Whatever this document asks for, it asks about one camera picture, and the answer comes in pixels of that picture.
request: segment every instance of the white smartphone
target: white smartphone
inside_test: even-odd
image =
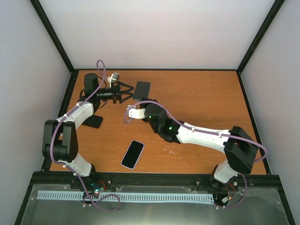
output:
[[[143,143],[133,140],[121,161],[121,165],[133,170],[142,154],[144,146]]]

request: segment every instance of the black metal frame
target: black metal frame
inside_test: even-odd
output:
[[[68,105],[74,90],[74,86],[77,80],[78,72],[80,69],[74,69],[71,61],[69,60],[65,50],[62,47],[61,42],[59,41],[49,19],[47,18],[39,0],[30,0],[34,9],[36,10],[39,18],[41,19],[43,25],[45,26],[49,36],[53,40],[53,43],[57,50],[59,51],[62,59],[64,60],[67,68],[69,69],[71,76],[69,83],[67,85],[67,90],[64,95],[59,115],[62,116],[67,112]],[[283,5],[285,0],[275,0],[272,8],[270,9],[268,15],[266,16],[264,22],[262,23],[258,33],[256,34],[253,42],[251,43],[248,51],[246,52],[243,60],[241,61],[237,69],[108,69],[108,70],[171,70],[171,71],[203,71],[203,70],[212,70],[212,71],[236,71],[237,76],[240,82],[240,87],[243,92],[245,103],[247,105],[248,113],[251,119],[251,123],[255,132],[256,139],[261,143],[259,137],[258,129],[250,108],[250,104],[245,92],[245,88],[242,82],[241,73],[245,68],[246,64],[249,62],[251,56],[253,55],[255,49],[266,33],[268,27],[275,18],[277,12]],[[279,196],[281,198],[285,213],[287,215],[288,221],[290,224],[295,224],[291,210],[289,208],[282,184],[278,175],[271,175],[270,167],[267,159],[263,161],[267,175],[246,175],[247,184],[253,187],[273,187],[277,188]],[[71,172],[51,172],[49,171],[51,166],[51,161],[45,159],[41,168],[41,171],[34,172],[29,183],[27,192],[24,197],[24,201],[21,205],[17,220],[15,225],[21,224],[23,214],[25,212],[27,202],[34,184],[70,184],[73,188],[80,188],[81,184],[78,183],[76,178]],[[194,188],[197,191],[207,191],[214,195],[223,194],[222,191],[215,191],[207,185],[209,179],[209,174],[148,174],[148,173],[97,173],[98,176],[102,177],[105,180],[107,187],[114,189],[123,185],[139,185],[139,186],[181,186]],[[244,180],[241,176],[235,177],[234,180],[238,183],[238,186],[244,185]]]
[[[216,191],[209,187],[209,174],[148,174],[148,173],[102,173],[97,175],[101,177],[108,189],[114,191],[122,186],[171,186],[171,187],[186,187],[197,191],[206,191],[209,194],[223,195],[226,192]],[[282,205],[285,209],[289,224],[295,224],[293,215],[289,208],[281,181],[278,175],[246,175],[247,185],[256,188],[277,188]],[[238,187],[243,187],[244,180],[241,176],[235,177]],[[30,180],[24,201],[21,205],[15,225],[21,224],[27,202],[29,200],[32,187],[35,184],[69,184],[71,188],[83,190],[77,177],[71,172],[34,172]]]

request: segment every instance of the phone screen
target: phone screen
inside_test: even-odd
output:
[[[132,99],[141,101],[142,98],[148,98],[150,90],[150,83],[144,81],[138,81],[135,86],[135,92],[133,93]]]
[[[141,153],[144,148],[144,144],[138,141],[132,141],[128,147],[121,165],[129,169],[134,169]]]

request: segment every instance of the black bracket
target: black bracket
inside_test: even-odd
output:
[[[57,120],[47,120],[44,125],[43,149],[45,158],[50,158],[50,143],[54,130],[59,122]],[[75,123],[67,121],[61,124],[53,144],[53,157],[55,160],[72,162],[78,153],[78,141]]]
[[[230,130],[230,134],[252,140],[240,127],[234,126]],[[224,147],[228,164],[232,169],[242,174],[251,173],[257,151],[257,147],[253,144],[234,138],[229,138]]]
[[[87,118],[82,125],[91,127],[91,128],[99,128],[102,124],[103,117],[91,115],[89,118]]]
[[[100,189],[101,187],[103,187],[103,183],[106,187],[106,190],[112,191],[112,183],[113,183],[112,179],[113,179],[112,175],[99,174],[96,171],[91,173],[89,177],[82,177],[82,180],[86,188],[92,191],[95,191],[96,189]],[[76,176],[74,176],[74,178],[72,179],[70,187],[72,189],[81,189],[81,190],[83,189],[81,182]]]
[[[84,90],[80,92],[80,96],[79,96],[80,100],[83,100],[88,96],[90,96],[98,88],[98,86],[99,86],[98,75],[94,73],[86,74],[84,76]],[[93,99],[95,102],[100,102],[101,100],[107,101],[111,99],[114,104],[117,101],[119,101],[119,103],[121,104],[133,96],[133,93],[131,93],[133,89],[134,89],[133,86],[130,86],[123,82],[117,81],[116,85],[112,82],[110,88],[107,87],[100,88],[90,100]]]

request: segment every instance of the wire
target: wire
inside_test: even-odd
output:
[[[227,183],[231,188],[232,188],[232,190],[233,190],[233,194],[232,194],[232,196],[234,195],[234,192],[235,192],[235,190],[234,190],[234,187],[233,187],[233,185],[231,184],[231,183]]]
[[[91,194],[90,197],[94,197],[94,196],[98,196],[99,194]],[[84,201],[87,199],[88,197],[85,196],[83,199],[82,199],[82,204],[86,204]]]
[[[230,197],[229,192],[228,192],[228,188],[227,187],[225,187],[225,188],[226,188],[226,192],[228,194],[228,197]]]
[[[180,123],[175,117],[173,117],[170,112],[163,106],[161,105],[160,103],[158,102],[155,102],[155,101],[150,101],[150,100],[145,100],[145,101],[141,101],[141,102],[137,102],[135,104],[133,104],[132,106],[130,106],[127,110],[126,110],[126,113],[124,115],[124,122],[125,123],[130,123],[131,120],[129,121],[126,121],[126,117],[128,116],[128,112],[129,110],[133,109],[135,106],[137,105],[140,105],[140,104],[145,104],[145,103],[152,103],[152,104],[155,104],[155,105],[158,105],[160,107],[162,107],[168,114],[169,116],[176,122],[178,123],[179,125],[183,126],[184,128],[186,129],[189,129],[189,130],[193,130],[193,131],[196,131],[196,132],[199,132],[199,133],[203,133],[203,134],[208,134],[208,135],[216,135],[216,136],[222,136],[222,137],[228,137],[228,138],[232,138],[232,139],[237,139],[237,140],[241,140],[241,141],[244,141],[244,142],[248,142],[248,143],[251,143],[253,145],[256,145],[257,147],[261,148],[263,151],[264,151],[264,155],[258,159],[256,159],[254,162],[259,162],[261,160],[263,160],[264,158],[267,157],[268,155],[268,150],[262,146],[261,144],[257,143],[257,142],[254,142],[252,140],[249,140],[247,138],[243,138],[243,137],[238,137],[238,136],[234,136],[234,135],[227,135],[227,134],[222,134],[222,133],[219,133],[219,132],[214,132],[214,131],[206,131],[206,130],[201,130],[201,129],[195,129],[194,127],[189,127],[187,125],[184,125],[182,123]]]
[[[242,173],[241,173],[241,175],[242,175],[242,177],[244,179],[244,182],[245,182],[245,192],[244,192],[243,196],[240,198],[240,200],[237,203],[235,203],[234,205],[231,205],[231,206],[225,206],[224,209],[234,208],[234,207],[238,206],[245,199],[246,194],[247,194],[247,190],[248,190],[248,186],[247,186],[247,181],[246,181],[245,175],[242,174]]]
[[[102,106],[100,106],[98,109],[103,108],[106,104],[107,104],[107,101],[105,101],[104,104]]]
[[[83,92],[84,92],[84,89],[82,89],[82,90],[79,92],[79,98],[82,98]]]
[[[116,211],[116,210],[120,207],[120,205],[121,205],[120,197],[117,196],[116,194],[105,195],[105,196],[103,196],[102,198],[100,198],[99,200],[97,200],[96,202],[93,201],[92,198],[91,198],[92,195],[89,194],[89,192],[88,192],[86,186],[84,185],[84,182],[83,182],[81,176],[79,176],[79,175],[77,174],[77,177],[78,177],[78,179],[80,180],[80,182],[81,182],[81,184],[82,184],[82,186],[83,186],[83,189],[84,189],[84,191],[85,191],[85,193],[86,193],[85,199],[88,198],[88,199],[90,200],[90,202],[91,202],[94,206],[96,206],[98,209],[100,209],[100,210],[102,210],[102,211],[104,211],[104,212],[113,212],[113,211]],[[109,196],[113,196],[113,197],[115,197],[116,199],[118,199],[118,203],[119,203],[119,204],[118,204],[118,206],[117,206],[116,208],[114,208],[114,209],[112,209],[112,210],[106,210],[106,209],[104,209],[104,208],[102,208],[102,207],[100,207],[100,206],[97,205],[97,203],[101,202],[103,199],[106,199],[106,198],[109,197]]]
[[[106,185],[105,185],[105,183],[103,182],[103,180],[99,180],[99,181],[97,182],[97,184],[100,183],[100,182],[102,182],[104,191],[106,191]]]
[[[76,106],[74,106],[69,112],[67,112],[67,113],[61,118],[60,122],[57,124],[56,128],[54,129],[54,132],[53,132],[53,135],[52,135],[52,139],[51,139],[51,142],[50,142],[50,158],[51,158],[51,160],[52,160],[53,163],[56,163],[56,164],[63,164],[63,165],[64,165],[65,167],[67,167],[71,172],[73,172],[74,175],[77,175],[77,177],[78,177],[79,181],[81,182],[82,187],[83,187],[83,189],[84,189],[84,191],[85,191],[87,197],[89,198],[89,200],[92,202],[93,205],[95,205],[98,209],[100,209],[100,210],[102,210],[102,211],[105,211],[105,212],[111,212],[111,211],[116,211],[116,210],[119,208],[119,206],[120,206],[120,203],[121,203],[121,202],[120,202],[120,198],[119,198],[117,195],[115,195],[115,194],[111,194],[111,195],[110,195],[110,196],[114,196],[114,197],[116,197],[116,198],[118,199],[119,204],[118,204],[118,206],[117,206],[115,209],[113,209],[113,210],[106,210],[106,209],[103,209],[102,207],[98,206],[97,203],[100,202],[101,200],[103,200],[103,198],[101,198],[101,199],[99,199],[98,201],[94,202],[94,201],[92,200],[92,198],[90,197],[90,194],[89,194],[89,192],[88,192],[88,190],[87,190],[87,188],[86,188],[86,186],[85,186],[85,184],[84,184],[84,182],[83,182],[81,176],[78,175],[75,171],[73,171],[73,169],[72,169],[70,166],[68,166],[67,164],[64,164],[63,162],[57,162],[57,161],[54,159],[54,156],[53,156],[53,145],[54,145],[54,140],[55,140],[56,134],[57,134],[57,132],[58,132],[58,130],[59,130],[61,124],[63,123],[63,121],[64,121],[67,117],[69,117],[70,115],[72,115],[72,113],[75,112],[76,109],[78,109],[80,106],[82,106],[84,103],[86,103],[86,102],[87,102],[87,101],[88,101],[88,100],[89,100],[89,99],[90,99],[90,98],[91,98],[91,97],[92,97],[92,96],[100,89],[101,85],[103,84],[103,82],[104,82],[104,80],[105,80],[105,77],[106,77],[106,68],[105,68],[105,64],[104,64],[104,62],[103,62],[102,60],[97,60],[97,65],[96,65],[96,66],[97,66],[97,70],[98,70],[98,72],[100,73],[100,75],[102,75],[102,74],[101,74],[100,69],[99,69],[99,62],[102,63],[102,65],[103,65],[103,71],[104,71],[104,72],[103,72],[103,77],[102,77],[101,83],[100,83],[99,86],[91,93],[90,96],[88,96],[88,97],[87,97],[84,101],[82,101],[81,103],[77,103]]]

